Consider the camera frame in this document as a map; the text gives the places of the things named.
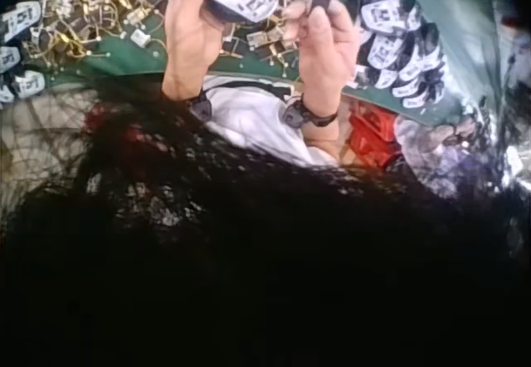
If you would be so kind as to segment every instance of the black hair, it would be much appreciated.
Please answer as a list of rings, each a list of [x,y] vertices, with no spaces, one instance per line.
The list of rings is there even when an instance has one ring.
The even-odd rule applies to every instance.
[[[507,233],[529,228],[529,206],[514,192],[448,203],[399,177],[301,167],[237,148],[149,94],[102,91],[82,151],[4,220],[0,357],[309,366],[520,355],[528,277]]]

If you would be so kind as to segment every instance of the workbench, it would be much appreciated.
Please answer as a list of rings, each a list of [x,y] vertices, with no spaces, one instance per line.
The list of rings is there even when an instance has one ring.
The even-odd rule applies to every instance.
[[[481,15],[480,24],[477,27],[482,30],[477,36],[481,39],[490,41],[493,33],[490,28],[490,12],[485,10],[486,0],[477,0],[478,12]],[[449,64],[453,76],[460,76],[460,68],[466,67],[477,70],[477,66],[481,66],[479,62],[477,66],[472,66],[470,61],[473,59],[470,53],[464,49],[462,39],[459,32],[451,30],[455,25],[455,17],[450,8],[446,10],[440,6],[441,0],[420,0],[423,6],[426,17],[430,21],[434,21],[441,28],[442,41],[445,46],[445,52],[448,54]],[[145,22],[147,31],[160,27],[160,19],[158,17],[150,17]],[[156,32],[153,32],[152,38],[163,40],[163,28],[160,27]],[[162,45],[151,42],[143,49],[129,40],[122,40],[115,37],[104,37],[98,49],[98,55],[105,55],[110,53],[110,57],[86,57],[82,61],[73,62],[64,67],[63,71],[50,75],[48,77],[49,85],[62,84],[67,81],[76,81],[80,77],[92,77],[94,75],[111,75],[111,76],[130,76],[138,74],[153,74],[162,73],[166,64],[166,53]],[[256,78],[268,78],[276,80],[296,81],[299,78],[296,64],[290,65],[283,71],[280,64],[271,66],[267,61],[260,61],[252,53],[244,55],[243,58],[234,58],[231,56],[220,56],[216,63],[212,66],[212,73],[229,75],[229,76],[251,76]],[[479,90],[478,99],[481,94],[486,93],[485,87],[489,87],[490,83],[480,84],[483,87]],[[427,106],[419,109],[404,109],[400,101],[395,99],[389,90],[354,90],[346,87],[344,92],[353,95],[361,100],[369,101],[371,103],[380,105],[389,110],[395,111],[399,114],[404,114],[410,118],[423,123],[424,125],[439,125],[444,122],[456,121],[461,112],[461,100],[456,96],[448,96],[439,104]]]

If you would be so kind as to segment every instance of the right hand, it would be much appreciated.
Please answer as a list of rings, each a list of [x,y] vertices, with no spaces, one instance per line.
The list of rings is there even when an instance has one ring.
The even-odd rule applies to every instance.
[[[360,34],[338,0],[331,0],[327,12],[317,7],[307,16],[305,10],[302,0],[284,10],[289,20],[285,39],[299,41],[304,104],[314,114],[328,116],[337,112],[341,91],[355,74]]]
[[[204,0],[169,0],[165,30],[168,65],[163,93],[173,100],[199,95],[208,67],[222,48],[223,25],[205,10]]]

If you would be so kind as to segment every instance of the black watch strap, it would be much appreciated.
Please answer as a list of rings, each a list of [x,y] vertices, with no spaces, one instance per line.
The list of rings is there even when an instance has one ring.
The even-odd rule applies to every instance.
[[[288,106],[284,112],[283,120],[284,122],[293,129],[300,129],[302,125],[311,122],[318,128],[324,128],[325,126],[330,125],[338,118],[338,113],[329,115],[329,116],[318,116],[312,111],[308,110],[303,102],[303,97],[296,100],[293,104]]]

